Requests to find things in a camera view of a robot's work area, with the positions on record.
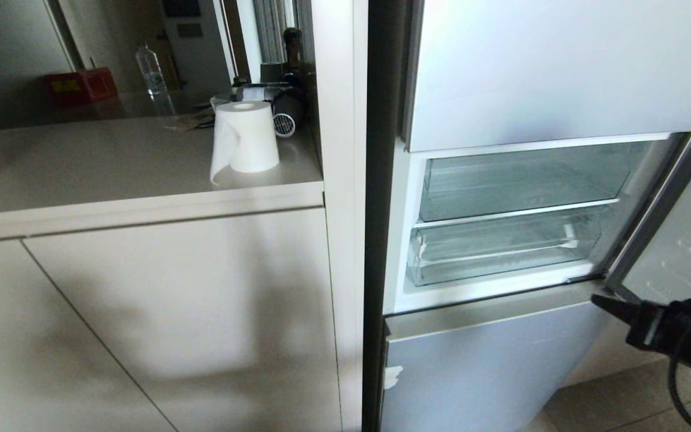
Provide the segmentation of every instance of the tile floor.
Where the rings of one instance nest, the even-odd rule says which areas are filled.
[[[666,388],[668,361],[562,388],[519,432],[691,432]],[[691,413],[691,369],[677,372],[679,393]]]

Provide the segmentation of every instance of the kitchen cabinet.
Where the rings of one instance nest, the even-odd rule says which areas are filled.
[[[173,428],[16,240],[0,241],[0,431]]]
[[[24,243],[180,432],[340,430],[323,208]]]
[[[343,430],[360,430],[367,6],[301,3],[296,19],[315,34],[304,38],[310,54],[316,41],[310,101],[316,146],[295,143],[302,133],[280,139],[277,167],[222,178],[219,190],[208,178],[209,129],[181,133],[162,128],[169,119],[127,118],[0,131],[0,239],[321,208],[326,191],[330,232],[323,255],[332,260],[326,297],[335,309],[340,371],[331,385],[340,387]],[[331,323],[326,331],[334,332]]]

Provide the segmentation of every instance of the red box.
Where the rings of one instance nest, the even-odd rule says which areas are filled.
[[[49,74],[44,82],[59,106],[81,106],[119,94],[108,68]]]

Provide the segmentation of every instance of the crisper drawer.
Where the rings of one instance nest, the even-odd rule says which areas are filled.
[[[482,214],[614,199],[655,142],[623,142],[430,159],[420,219]]]
[[[611,206],[414,229],[409,274],[416,286],[586,259]]]

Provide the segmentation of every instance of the refrigerator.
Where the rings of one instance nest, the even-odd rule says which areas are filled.
[[[691,298],[691,2],[370,2],[365,428],[513,432]]]

